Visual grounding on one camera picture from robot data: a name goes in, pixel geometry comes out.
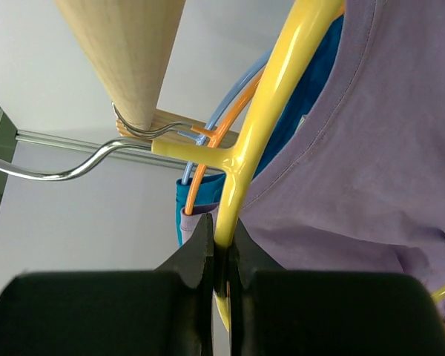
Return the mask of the light blue hanger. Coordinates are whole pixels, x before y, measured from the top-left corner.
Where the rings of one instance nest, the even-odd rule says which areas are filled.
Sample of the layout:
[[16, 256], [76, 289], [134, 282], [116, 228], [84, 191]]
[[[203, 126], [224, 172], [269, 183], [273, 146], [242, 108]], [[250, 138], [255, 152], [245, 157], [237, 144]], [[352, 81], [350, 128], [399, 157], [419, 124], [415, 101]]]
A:
[[[222, 101], [218, 104], [217, 108], [210, 116], [210, 119], [205, 124], [204, 129], [212, 131], [216, 126], [218, 120], [224, 114], [228, 106], [233, 102], [233, 100], [237, 97], [237, 95], [241, 92], [242, 89], [246, 87], [246, 85], [253, 79], [266, 65], [268, 58], [271, 54], [271, 50], [265, 52], [232, 86], [232, 88], [227, 92], [227, 94], [223, 97]], [[151, 135], [151, 131], [144, 131], [138, 128], [135, 128], [128, 124], [120, 115], [119, 111], [116, 109], [115, 104], [112, 104], [112, 108], [114, 113], [116, 114], [116, 118], [119, 122], [121, 122], [125, 129], [129, 129], [131, 134], [136, 134], [137, 137], [142, 137], [149, 139]], [[176, 128], [189, 128], [189, 124], [183, 124], [183, 122], [172, 122], [171, 124], [167, 124], [164, 128], [155, 129], [155, 132], [163, 132], [167, 133], [169, 131], [176, 131], [177, 134], [183, 137], [187, 137], [196, 142], [197, 145], [202, 145], [204, 141], [208, 138], [208, 134], [203, 133], [185, 133], [182, 130], [176, 130]]]

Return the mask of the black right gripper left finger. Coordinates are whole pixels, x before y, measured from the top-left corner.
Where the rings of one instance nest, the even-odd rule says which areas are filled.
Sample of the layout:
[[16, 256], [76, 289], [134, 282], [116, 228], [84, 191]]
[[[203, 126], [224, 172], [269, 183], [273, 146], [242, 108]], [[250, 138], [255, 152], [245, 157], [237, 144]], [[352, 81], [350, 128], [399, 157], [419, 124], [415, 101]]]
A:
[[152, 271], [33, 272], [0, 294], [0, 355], [211, 355], [213, 221]]

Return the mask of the blue t shirt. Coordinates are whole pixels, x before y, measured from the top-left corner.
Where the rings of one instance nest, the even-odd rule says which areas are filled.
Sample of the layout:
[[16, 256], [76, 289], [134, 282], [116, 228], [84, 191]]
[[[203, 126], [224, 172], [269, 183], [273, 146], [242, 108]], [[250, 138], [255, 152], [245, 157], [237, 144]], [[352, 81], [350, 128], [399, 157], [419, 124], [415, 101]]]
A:
[[[329, 27], [322, 42], [315, 51], [309, 66], [297, 83], [283, 113], [277, 121], [270, 140], [259, 161], [253, 179], [276, 157], [282, 148], [294, 135], [294, 132], [302, 123], [304, 116], [309, 113], [317, 101], [322, 89], [327, 83], [332, 71], [340, 36], [343, 28], [344, 15], [335, 19]], [[196, 172], [191, 177], [194, 167], [193, 162], [188, 162], [182, 178], [176, 181], [176, 230], [179, 247], [184, 243], [182, 237], [181, 220], [184, 205], [189, 202], [190, 184], [196, 178]], [[220, 201], [225, 174], [215, 174], [202, 178], [200, 189], [197, 192], [195, 205], [208, 205]]]

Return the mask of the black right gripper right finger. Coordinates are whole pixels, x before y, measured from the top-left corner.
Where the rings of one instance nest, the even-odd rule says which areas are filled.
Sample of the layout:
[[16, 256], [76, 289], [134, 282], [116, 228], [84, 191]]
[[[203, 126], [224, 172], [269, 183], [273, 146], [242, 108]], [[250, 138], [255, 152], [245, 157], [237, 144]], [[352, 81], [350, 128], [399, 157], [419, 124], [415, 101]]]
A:
[[438, 310], [405, 274], [286, 270], [238, 224], [228, 287], [233, 355], [445, 355]]

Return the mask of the wooden clothes rack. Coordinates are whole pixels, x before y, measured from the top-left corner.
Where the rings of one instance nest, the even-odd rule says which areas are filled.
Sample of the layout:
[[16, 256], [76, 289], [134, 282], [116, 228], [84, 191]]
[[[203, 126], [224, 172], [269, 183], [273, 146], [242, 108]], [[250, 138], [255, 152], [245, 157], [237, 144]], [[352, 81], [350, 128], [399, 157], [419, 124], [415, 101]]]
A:
[[183, 1], [57, 1], [56, 6], [116, 108], [123, 136], [189, 143], [199, 123], [157, 109]]

